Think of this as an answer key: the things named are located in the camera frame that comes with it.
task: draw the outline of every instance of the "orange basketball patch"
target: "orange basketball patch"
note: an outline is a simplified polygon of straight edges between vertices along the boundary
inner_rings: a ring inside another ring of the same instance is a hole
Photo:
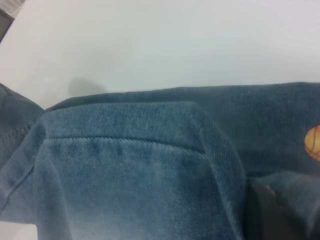
[[[320,125],[308,131],[304,139],[304,148],[310,157],[320,161]]]

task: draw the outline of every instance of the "white table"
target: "white table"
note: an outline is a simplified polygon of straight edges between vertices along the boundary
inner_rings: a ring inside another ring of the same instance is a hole
[[[320,82],[319,13],[316,0],[28,0],[0,44],[0,82],[44,108],[104,92]]]

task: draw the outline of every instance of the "seam stitching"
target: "seam stitching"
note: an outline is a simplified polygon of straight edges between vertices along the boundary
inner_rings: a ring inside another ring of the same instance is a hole
[[[204,151],[201,151],[196,148],[192,148],[190,146],[183,146],[178,144],[172,144],[167,142],[161,142],[161,141],[154,141],[149,139],[143,139],[143,138],[128,138],[128,137],[112,137],[112,136],[86,136],[86,137],[49,137],[45,141],[63,141],[63,140],[107,140],[107,141],[125,141],[129,143],[144,143],[144,144],[154,144],[154,145],[160,145],[165,147],[171,147],[171,148],[177,148],[182,149],[185,151],[191,151],[198,154],[205,154]]]
[[[28,134],[32,126],[33,126],[33,123],[27,124],[22,128],[17,128],[7,132],[3,137],[0,138],[0,148],[6,147],[8,144],[12,143],[14,140],[16,140],[20,136],[24,136]]]

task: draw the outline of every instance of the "dark object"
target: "dark object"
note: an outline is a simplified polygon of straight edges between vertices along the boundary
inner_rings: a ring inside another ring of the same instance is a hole
[[[13,21],[13,17],[11,17],[9,14],[0,9],[0,42],[6,35]]]
[[[247,240],[307,240],[288,207],[261,184],[248,186],[244,224]]]

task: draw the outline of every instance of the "jeans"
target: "jeans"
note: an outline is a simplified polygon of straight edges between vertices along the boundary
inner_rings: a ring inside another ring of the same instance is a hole
[[[0,87],[0,220],[39,240],[241,240],[247,184],[270,188],[313,238],[320,84],[76,97],[43,110]]]

